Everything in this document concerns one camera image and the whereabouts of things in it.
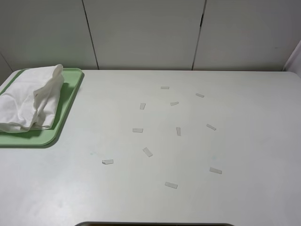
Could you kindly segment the white short sleeve shirt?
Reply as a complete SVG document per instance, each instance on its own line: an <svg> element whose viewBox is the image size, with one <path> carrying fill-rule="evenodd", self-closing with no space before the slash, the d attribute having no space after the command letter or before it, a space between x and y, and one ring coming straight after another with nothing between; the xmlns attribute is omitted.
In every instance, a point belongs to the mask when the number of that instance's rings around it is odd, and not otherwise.
<svg viewBox="0 0 301 226"><path fill-rule="evenodd" d="M50 129L64 83L62 72L61 64L22 72L0 96L0 130Z"/></svg>

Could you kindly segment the green plastic tray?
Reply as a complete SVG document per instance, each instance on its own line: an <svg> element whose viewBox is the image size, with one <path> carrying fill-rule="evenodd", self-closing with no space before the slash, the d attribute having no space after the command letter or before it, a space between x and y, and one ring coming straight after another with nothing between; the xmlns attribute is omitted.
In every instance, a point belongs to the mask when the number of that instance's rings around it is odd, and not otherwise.
<svg viewBox="0 0 301 226"><path fill-rule="evenodd" d="M78 68L64 68L62 75L64 77L64 84L61 88L60 100L52 128L45 130L30 130L25 133L1 132L1 148L40 148L51 144L59 137L84 78L84 73Z"/></svg>

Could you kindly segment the clear tape marker upper left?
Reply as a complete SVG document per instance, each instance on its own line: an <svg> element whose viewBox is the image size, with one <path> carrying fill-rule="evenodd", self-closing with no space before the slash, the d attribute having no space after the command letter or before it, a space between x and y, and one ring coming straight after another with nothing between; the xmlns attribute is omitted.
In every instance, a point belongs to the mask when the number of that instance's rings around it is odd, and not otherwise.
<svg viewBox="0 0 301 226"><path fill-rule="evenodd" d="M144 110L145 109L146 104L145 103L141 103L140 104L140 110Z"/></svg>

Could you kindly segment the clear tape marker middle left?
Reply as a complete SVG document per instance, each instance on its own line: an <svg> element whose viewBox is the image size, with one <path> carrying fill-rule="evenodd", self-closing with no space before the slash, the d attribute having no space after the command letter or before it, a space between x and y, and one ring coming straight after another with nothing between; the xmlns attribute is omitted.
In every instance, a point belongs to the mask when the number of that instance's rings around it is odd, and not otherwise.
<svg viewBox="0 0 301 226"><path fill-rule="evenodd" d="M143 133L143 128L133 128L134 133Z"/></svg>

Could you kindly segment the clear tape marker middle upright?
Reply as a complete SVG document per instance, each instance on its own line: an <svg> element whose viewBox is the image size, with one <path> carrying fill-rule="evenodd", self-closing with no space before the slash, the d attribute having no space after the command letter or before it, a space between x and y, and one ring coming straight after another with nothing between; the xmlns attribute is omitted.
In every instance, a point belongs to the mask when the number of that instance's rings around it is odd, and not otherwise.
<svg viewBox="0 0 301 226"><path fill-rule="evenodd" d="M181 136L181 128L176 127L177 136Z"/></svg>

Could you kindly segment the clear tape marker lower diagonal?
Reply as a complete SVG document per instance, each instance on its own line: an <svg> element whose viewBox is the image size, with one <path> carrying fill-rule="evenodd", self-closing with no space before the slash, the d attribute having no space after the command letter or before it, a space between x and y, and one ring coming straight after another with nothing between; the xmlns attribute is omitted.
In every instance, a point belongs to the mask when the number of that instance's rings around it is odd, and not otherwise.
<svg viewBox="0 0 301 226"><path fill-rule="evenodd" d="M152 152L146 147L143 149L143 152L148 156L148 157L152 157L153 154Z"/></svg>

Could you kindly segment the clear tape marker mid right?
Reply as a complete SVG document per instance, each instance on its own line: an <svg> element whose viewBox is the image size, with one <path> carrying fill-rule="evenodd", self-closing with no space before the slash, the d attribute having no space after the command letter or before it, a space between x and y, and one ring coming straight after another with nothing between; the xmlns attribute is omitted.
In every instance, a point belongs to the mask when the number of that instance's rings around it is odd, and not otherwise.
<svg viewBox="0 0 301 226"><path fill-rule="evenodd" d="M207 124L206 126L207 126L208 128L210 128L210 129L214 130L214 131L216 130L216 128L213 127L213 126L211 126L210 124Z"/></svg>

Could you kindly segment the clear tape marker front left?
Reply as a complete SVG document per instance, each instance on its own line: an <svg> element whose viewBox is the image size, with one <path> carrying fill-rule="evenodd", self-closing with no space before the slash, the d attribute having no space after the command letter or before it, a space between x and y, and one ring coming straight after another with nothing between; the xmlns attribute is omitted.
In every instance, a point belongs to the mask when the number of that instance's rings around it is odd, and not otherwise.
<svg viewBox="0 0 301 226"><path fill-rule="evenodd" d="M104 165L110 165L110 164L113 164L114 163L114 160L111 159L111 160L102 160L102 164Z"/></svg>

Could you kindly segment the clear tape marker front centre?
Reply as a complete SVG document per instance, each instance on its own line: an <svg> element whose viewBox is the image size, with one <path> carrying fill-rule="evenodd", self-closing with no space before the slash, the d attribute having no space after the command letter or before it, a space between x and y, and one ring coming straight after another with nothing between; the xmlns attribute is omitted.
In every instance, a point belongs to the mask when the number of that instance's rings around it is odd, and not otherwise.
<svg viewBox="0 0 301 226"><path fill-rule="evenodd" d="M173 189L177 189L178 185L177 184L173 184L170 182L165 182L165 186L173 188Z"/></svg>

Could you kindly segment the clear tape marker front right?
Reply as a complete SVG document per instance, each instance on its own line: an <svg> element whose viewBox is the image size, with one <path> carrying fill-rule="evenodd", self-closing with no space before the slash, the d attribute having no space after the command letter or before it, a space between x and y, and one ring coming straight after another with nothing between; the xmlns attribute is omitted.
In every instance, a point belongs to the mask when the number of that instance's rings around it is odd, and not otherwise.
<svg viewBox="0 0 301 226"><path fill-rule="evenodd" d="M217 173L217 174L222 174L222 171L221 171L221 170L215 169L215 168L212 168L212 167L210 167L209 171L210 171L210 172L213 172L213 173Z"/></svg>

